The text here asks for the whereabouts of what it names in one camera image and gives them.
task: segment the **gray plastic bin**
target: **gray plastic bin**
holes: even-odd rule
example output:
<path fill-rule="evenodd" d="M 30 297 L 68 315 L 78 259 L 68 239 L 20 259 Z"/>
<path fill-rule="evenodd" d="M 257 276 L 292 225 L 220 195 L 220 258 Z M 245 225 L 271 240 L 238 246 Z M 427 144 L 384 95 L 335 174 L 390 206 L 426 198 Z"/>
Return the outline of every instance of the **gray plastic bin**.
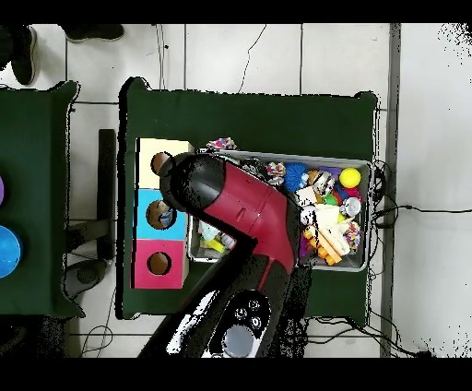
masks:
<path fill-rule="evenodd" d="M 221 150 L 218 152 L 219 155 L 234 158 L 236 160 L 243 160 L 246 158 L 258 158 L 264 163 L 273 161 L 278 163 L 283 161 L 304 163 L 311 169 L 316 169 L 319 166 L 330 166 L 347 168 L 354 167 L 359 170 L 361 175 L 360 184 L 358 186 L 360 195 L 365 200 L 362 203 L 361 213 L 355 218 L 362 229 L 362 235 L 360 236 L 360 246 L 356 254 L 345 255 L 342 257 L 341 262 L 335 266 L 329 266 L 323 259 L 316 258 L 313 269 L 332 270 L 332 271 L 348 271 L 358 272 L 363 270 L 369 262 L 369 243 L 370 243 L 370 232 L 371 232 L 371 215 L 373 212 L 373 201 L 372 194 L 374 188 L 373 178 L 373 166 L 369 161 L 366 160 L 347 160 L 347 159 L 332 159 L 332 158 L 315 158 L 309 156 L 297 156 L 297 155 L 282 155 L 276 153 L 260 153 L 260 152 L 246 152 L 246 151 L 233 151 L 233 150 Z M 218 259 L 210 257 L 199 256 L 200 251 L 200 235 L 198 234 L 198 219 L 191 217 L 189 219 L 188 227 L 188 256 L 195 262 L 217 262 Z"/>

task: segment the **dark green cloth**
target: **dark green cloth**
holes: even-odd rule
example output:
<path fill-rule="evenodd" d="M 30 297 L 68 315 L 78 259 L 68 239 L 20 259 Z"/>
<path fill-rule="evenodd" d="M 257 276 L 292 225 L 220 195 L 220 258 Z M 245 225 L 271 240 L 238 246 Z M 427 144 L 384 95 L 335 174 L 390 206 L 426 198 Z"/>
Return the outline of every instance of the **dark green cloth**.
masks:
<path fill-rule="evenodd" d="M 125 148 L 124 317 L 175 312 L 209 267 L 191 263 L 182 290 L 130 289 L 126 255 L 131 254 L 137 137 L 188 140 L 203 148 L 209 140 L 230 136 L 241 150 L 372 160 L 376 102 L 370 92 L 356 98 L 230 95 L 147 90 L 142 78 L 128 80 L 120 94 L 120 138 L 126 141 L 120 143 L 120 151 Z M 350 316 L 363 325 L 366 281 L 366 270 L 314 271 L 306 316 Z"/>
<path fill-rule="evenodd" d="M 48 91 L 0 89 L 0 225 L 23 243 L 17 268 L 0 278 L 0 314 L 81 316 L 63 294 L 66 134 L 77 83 Z"/>

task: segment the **shape sorter box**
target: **shape sorter box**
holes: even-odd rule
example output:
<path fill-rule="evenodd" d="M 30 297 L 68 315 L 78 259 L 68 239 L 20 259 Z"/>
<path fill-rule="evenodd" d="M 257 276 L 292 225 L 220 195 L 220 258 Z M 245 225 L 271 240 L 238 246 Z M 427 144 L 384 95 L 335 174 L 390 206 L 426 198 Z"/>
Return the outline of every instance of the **shape sorter box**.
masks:
<path fill-rule="evenodd" d="M 168 152 L 172 156 L 192 152 L 186 141 L 139 138 L 136 140 L 135 199 L 133 215 L 133 245 L 131 262 L 131 288 L 146 290 L 181 289 L 188 274 L 186 251 L 188 216 L 177 211 L 177 218 L 167 229 L 153 228 L 147 220 L 149 206 L 162 200 L 159 177 L 151 169 L 154 156 Z M 153 274 L 149 259 L 164 253 L 170 267 L 163 274 Z"/>

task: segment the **shoe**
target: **shoe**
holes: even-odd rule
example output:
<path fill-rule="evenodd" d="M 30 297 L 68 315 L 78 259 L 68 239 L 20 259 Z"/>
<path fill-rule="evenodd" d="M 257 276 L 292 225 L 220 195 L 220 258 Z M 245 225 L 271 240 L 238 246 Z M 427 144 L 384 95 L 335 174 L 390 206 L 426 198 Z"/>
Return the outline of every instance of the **shoe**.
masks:
<path fill-rule="evenodd" d="M 120 24 L 91 25 L 86 29 L 68 31 L 65 36 L 69 42 L 80 43 L 87 40 L 117 41 L 124 35 Z"/>
<path fill-rule="evenodd" d="M 34 65 L 33 53 L 36 46 L 36 31 L 32 27 L 28 27 L 29 34 L 25 37 L 23 47 L 18 51 L 11 60 L 11 68 L 18 83 L 23 86 L 29 86 L 36 72 Z"/>

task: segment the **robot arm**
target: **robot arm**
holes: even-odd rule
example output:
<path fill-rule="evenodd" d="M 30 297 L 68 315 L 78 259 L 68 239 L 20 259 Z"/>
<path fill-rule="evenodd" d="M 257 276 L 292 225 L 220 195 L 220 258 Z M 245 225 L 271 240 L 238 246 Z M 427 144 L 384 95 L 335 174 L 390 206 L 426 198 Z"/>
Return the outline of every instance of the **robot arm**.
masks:
<path fill-rule="evenodd" d="M 274 187 L 210 154 L 170 157 L 160 191 L 174 208 L 236 240 L 139 357 L 264 357 L 295 267 L 300 210 Z"/>

